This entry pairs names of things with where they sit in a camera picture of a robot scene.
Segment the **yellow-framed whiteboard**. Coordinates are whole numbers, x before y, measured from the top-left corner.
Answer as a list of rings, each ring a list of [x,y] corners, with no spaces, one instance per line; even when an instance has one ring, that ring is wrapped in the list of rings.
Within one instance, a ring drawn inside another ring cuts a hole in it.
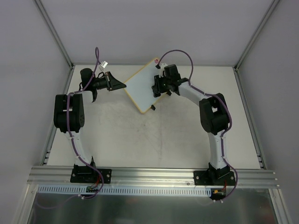
[[[140,113],[146,113],[166,94],[162,93],[157,98],[153,95],[154,76],[159,74],[155,59],[158,58],[151,60],[125,82],[127,87],[124,90]]]

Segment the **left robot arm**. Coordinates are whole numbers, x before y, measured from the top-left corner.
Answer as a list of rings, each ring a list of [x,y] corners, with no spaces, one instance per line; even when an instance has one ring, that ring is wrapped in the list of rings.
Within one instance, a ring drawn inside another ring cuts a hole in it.
[[[80,89],[69,94],[58,94],[55,97],[54,126],[68,138],[74,151],[75,175],[87,182],[93,182],[98,176],[92,154],[84,145],[81,134],[85,125],[85,105],[96,101],[98,90],[114,91],[126,88],[111,72],[100,72],[98,76],[90,68],[80,71]]]

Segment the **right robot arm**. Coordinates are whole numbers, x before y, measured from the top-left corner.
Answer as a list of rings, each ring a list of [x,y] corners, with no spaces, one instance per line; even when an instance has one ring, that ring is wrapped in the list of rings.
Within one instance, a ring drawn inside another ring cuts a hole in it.
[[[176,93],[199,107],[200,123],[209,137],[210,162],[208,176],[213,184],[221,184],[230,172],[226,159],[225,134],[231,125],[231,115],[221,93],[208,94],[190,84],[188,78],[182,78],[177,66],[165,63],[157,64],[158,75],[154,76],[152,86],[154,97],[163,93]]]

